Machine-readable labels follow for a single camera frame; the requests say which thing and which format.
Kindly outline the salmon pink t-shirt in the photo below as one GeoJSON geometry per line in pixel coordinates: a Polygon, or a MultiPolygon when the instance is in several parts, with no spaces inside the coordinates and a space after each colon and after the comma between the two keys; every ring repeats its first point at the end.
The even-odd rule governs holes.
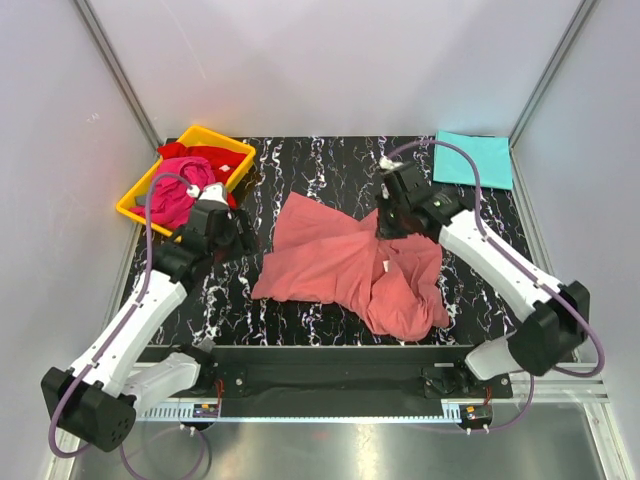
{"type": "Polygon", "coordinates": [[[336,303],[375,335],[419,341],[450,317],[438,287],[442,249],[412,234],[382,240],[378,213],[362,220],[291,193],[276,220],[253,299],[336,303]]]}

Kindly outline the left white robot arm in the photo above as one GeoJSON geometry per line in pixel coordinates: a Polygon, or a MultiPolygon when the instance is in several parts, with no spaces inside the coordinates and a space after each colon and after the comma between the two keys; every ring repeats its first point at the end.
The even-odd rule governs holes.
{"type": "Polygon", "coordinates": [[[132,369],[154,333],[214,265],[256,251],[247,213],[218,200],[197,201],[186,225],[159,246],[148,245],[147,268],[121,310],[70,367],[52,367],[41,381],[52,452],[67,455],[56,443],[57,430],[111,452],[138,415],[179,392],[208,394],[216,382],[208,347],[174,346],[153,366],[132,369]]]}

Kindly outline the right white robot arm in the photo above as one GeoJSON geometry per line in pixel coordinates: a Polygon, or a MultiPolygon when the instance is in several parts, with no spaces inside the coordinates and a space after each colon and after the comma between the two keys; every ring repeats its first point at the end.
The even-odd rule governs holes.
{"type": "Polygon", "coordinates": [[[454,384],[476,396],[499,375],[524,371],[541,377],[587,339],[590,293],[537,268],[482,220],[471,197],[436,190],[411,163],[379,161],[378,233],[384,239],[418,234],[469,265],[508,304],[519,328],[486,341],[454,371],[454,384]]]}

